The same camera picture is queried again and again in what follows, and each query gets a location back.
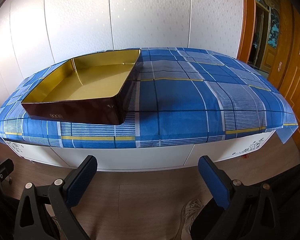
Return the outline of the wooden door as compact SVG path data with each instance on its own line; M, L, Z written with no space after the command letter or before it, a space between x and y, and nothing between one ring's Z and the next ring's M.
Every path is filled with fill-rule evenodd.
M298 129L292 138L300 152L300 0L279 2L279 47L268 79L294 111Z

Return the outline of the dark tin box gold interior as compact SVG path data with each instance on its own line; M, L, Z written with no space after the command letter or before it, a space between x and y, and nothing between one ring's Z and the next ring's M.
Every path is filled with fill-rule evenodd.
M140 49L126 49L71 58L44 77L21 105L32 119L120 125L142 68L140 55Z

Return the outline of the white cabinet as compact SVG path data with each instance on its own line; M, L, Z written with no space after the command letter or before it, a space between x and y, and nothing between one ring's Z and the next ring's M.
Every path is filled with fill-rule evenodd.
M18 156L46 165L77 168L87 155L97 159L100 171L140 172L193 167L202 155L213 162L224 161L259 150L271 132L205 144L131 149L57 148L6 140Z

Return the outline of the blue plaid tablecloth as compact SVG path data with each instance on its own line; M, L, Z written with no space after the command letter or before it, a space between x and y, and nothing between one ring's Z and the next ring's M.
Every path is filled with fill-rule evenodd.
M142 48L142 68L124 123L32 119L22 100L54 64L26 78L0 107L0 139L63 148L146 148L202 144L298 129L289 103L247 64L210 50Z

